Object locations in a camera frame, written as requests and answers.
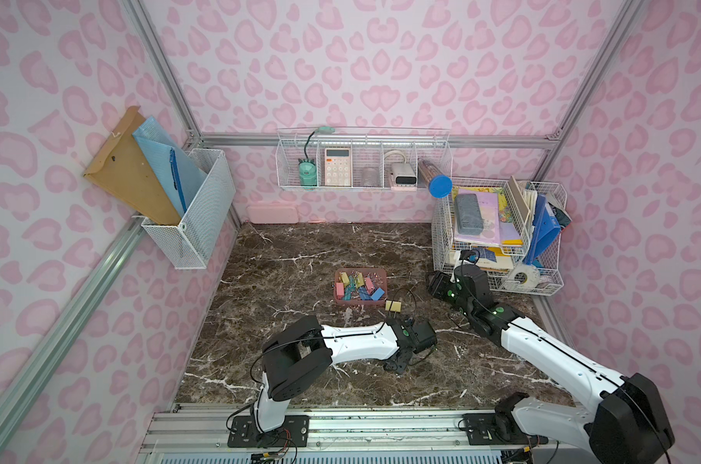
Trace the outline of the large yellow binder clip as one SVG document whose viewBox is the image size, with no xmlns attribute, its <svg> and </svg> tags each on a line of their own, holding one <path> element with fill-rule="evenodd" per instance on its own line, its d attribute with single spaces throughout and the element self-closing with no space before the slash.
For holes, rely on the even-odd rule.
<svg viewBox="0 0 701 464">
<path fill-rule="evenodd" d="M 387 301 L 385 303 L 385 310 L 391 313 L 401 313 L 402 303 L 399 301 Z"/>
</svg>

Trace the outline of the blue binder clip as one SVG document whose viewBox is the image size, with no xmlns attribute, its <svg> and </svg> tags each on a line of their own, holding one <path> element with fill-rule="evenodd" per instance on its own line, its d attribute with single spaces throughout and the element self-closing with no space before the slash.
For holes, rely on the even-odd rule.
<svg viewBox="0 0 701 464">
<path fill-rule="evenodd" d="M 365 288 L 358 289 L 358 296 L 361 301 L 371 301 L 371 297 Z"/>
<path fill-rule="evenodd" d="M 383 288 L 377 288 L 372 294 L 371 294 L 371 300 L 372 301 L 381 301 L 383 299 L 383 296 L 385 295 L 385 290 Z"/>
</svg>

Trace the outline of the pink plastic storage box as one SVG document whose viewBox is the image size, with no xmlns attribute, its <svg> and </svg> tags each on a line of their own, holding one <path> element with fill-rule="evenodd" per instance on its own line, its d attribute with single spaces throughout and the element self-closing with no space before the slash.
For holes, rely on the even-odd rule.
<svg viewBox="0 0 701 464">
<path fill-rule="evenodd" d="M 387 274 L 383 268 L 341 268 L 335 272 L 333 297 L 338 305 L 384 305 Z"/>
</svg>

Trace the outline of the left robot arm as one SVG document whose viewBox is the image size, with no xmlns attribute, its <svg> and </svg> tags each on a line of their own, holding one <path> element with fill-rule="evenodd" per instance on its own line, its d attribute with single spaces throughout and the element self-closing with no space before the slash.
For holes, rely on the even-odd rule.
<svg viewBox="0 0 701 464">
<path fill-rule="evenodd" d="M 263 345 L 258 359 L 261 390 L 251 416 L 259 432 L 275 431 L 284 425 L 291 400 L 306 392 L 329 367 L 372 360 L 401 375 L 415 355 L 437 343 L 435 330 L 426 320 L 389 318 L 372 326 L 337 328 L 304 316 Z"/>
</svg>

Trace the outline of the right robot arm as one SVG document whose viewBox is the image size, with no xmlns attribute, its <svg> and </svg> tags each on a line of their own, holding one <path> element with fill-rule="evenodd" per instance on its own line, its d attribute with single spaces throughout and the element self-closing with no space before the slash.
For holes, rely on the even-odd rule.
<svg viewBox="0 0 701 464">
<path fill-rule="evenodd" d="M 554 338 L 511 305 L 496 301 L 487 274 L 461 263 L 427 280 L 429 294 L 463 315 L 480 338 L 519 356 L 573 396 L 567 407 L 513 394 L 505 405 L 520 431 L 591 452 L 601 463 L 656 463 L 675 444 L 651 379 L 626 376 Z"/>
</svg>

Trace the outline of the pink box lid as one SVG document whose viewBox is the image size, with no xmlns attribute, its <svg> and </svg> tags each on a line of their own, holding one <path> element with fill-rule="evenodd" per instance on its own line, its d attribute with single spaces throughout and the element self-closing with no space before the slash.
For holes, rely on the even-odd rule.
<svg viewBox="0 0 701 464">
<path fill-rule="evenodd" d="M 292 204 L 252 204 L 246 208 L 246 213 L 248 222 L 253 224 L 299 223 L 298 209 Z"/>
</svg>

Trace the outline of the cream book lower tray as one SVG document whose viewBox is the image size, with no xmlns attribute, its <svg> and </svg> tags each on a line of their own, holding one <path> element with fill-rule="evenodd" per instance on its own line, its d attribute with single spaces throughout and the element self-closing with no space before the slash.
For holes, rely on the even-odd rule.
<svg viewBox="0 0 701 464">
<path fill-rule="evenodd" d="M 513 258 L 496 247 L 477 247 L 474 252 L 475 264 L 484 270 L 504 273 L 514 269 Z"/>
</svg>

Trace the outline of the white tape roll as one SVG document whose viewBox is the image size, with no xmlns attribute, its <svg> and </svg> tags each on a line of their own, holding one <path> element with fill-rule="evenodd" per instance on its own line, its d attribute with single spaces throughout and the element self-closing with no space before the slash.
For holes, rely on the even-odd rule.
<svg viewBox="0 0 701 464">
<path fill-rule="evenodd" d="M 519 263 L 503 279 L 503 290 L 527 293 L 538 288 L 540 283 L 541 274 L 536 266 Z"/>
</svg>

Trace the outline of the grey pencil case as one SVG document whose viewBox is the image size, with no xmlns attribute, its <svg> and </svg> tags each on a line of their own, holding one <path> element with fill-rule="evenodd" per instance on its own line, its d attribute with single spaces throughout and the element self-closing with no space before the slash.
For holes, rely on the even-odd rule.
<svg viewBox="0 0 701 464">
<path fill-rule="evenodd" d="M 480 205 L 474 193 L 460 193 L 454 199 L 458 232 L 464 235 L 480 235 L 484 229 Z"/>
</svg>

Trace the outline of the stack of coloured papers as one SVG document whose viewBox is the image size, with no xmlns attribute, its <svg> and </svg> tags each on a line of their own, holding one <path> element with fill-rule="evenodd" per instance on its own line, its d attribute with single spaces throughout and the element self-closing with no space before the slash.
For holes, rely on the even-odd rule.
<svg viewBox="0 0 701 464">
<path fill-rule="evenodd" d="M 460 193 L 474 193 L 477 195 L 484 220 L 484 229 L 480 235 L 464 235 L 458 232 L 454 199 Z M 457 187 L 453 191 L 452 207 L 455 241 L 485 247 L 522 247 L 524 245 L 502 188 Z"/>
</svg>

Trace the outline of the tube with blue cap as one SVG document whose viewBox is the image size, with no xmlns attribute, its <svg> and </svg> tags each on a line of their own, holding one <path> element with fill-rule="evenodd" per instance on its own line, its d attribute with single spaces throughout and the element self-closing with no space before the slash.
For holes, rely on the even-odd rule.
<svg viewBox="0 0 701 464">
<path fill-rule="evenodd" d="M 418 183 L 428 189 L 434 198 L 445 198 L 453 189 L 452 180 L 429 160 L 420 160 L 417 166 Z"/>
</svg>

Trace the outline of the pink white small device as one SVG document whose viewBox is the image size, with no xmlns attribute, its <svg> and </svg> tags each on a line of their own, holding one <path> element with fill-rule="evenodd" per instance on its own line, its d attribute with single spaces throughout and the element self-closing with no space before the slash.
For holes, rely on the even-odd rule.
<svg viewBox="0 0 701 464">
<path fill-rule="evenodd" d="M 395 191 L 414 191 L 417 188 L 417 175 L 408 155 L 400 150 L 390 150 L 383 155 L 387 183 Z"/>
</svg>

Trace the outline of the white calculator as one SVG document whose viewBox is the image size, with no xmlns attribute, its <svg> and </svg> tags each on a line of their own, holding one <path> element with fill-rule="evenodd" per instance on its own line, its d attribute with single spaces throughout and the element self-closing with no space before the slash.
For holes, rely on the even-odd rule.
<svg viewBox="0 0 701 464">
<path fill-rule="evenodd" d="M 352 149 L 350 147 L 325 149 L 325 186 L 352 187 Z"/>
</svg>

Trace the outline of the light blue folder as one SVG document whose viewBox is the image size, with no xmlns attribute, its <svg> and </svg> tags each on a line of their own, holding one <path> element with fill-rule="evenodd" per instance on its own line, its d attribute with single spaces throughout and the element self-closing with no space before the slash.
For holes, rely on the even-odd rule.
<svg viewBox="0 0 701 464">
<path fill-rule="evenodd" d="M 203 185 L 207 174 L 197 166 L 197 164 L 170 138 L 154 117 L 149 117 L 133 133 L 142 150 L 145 159 L 149 163 L 155 177 L 160 183 L 164 193 L 168 196 L 172 205 L 176 209 L 178 216 L 182 218 L 189 206 L 195 199 L 199 189 Z M 170 150 L 174 149 L 178 155 L 178 170 L 180 171 L 180 181 L 185 195 L 187 205 L 186 212 L 180 214 L 180 205 L 176 199 L 173 179 L 170 167 Z"/>
</svg>

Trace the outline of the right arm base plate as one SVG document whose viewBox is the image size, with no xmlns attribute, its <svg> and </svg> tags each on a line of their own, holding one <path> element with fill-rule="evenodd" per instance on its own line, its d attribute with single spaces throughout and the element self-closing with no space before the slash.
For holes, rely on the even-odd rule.
<svg viewBox="0 0 701 464">
<path fill-rule="evenodd" d="M 511 415 L 505 413 L 466 414 L 460 419 L 458 429 L 466 433 L 470 446 L 530 444 L 528 435 L 516 425 Z"/>
</svg>

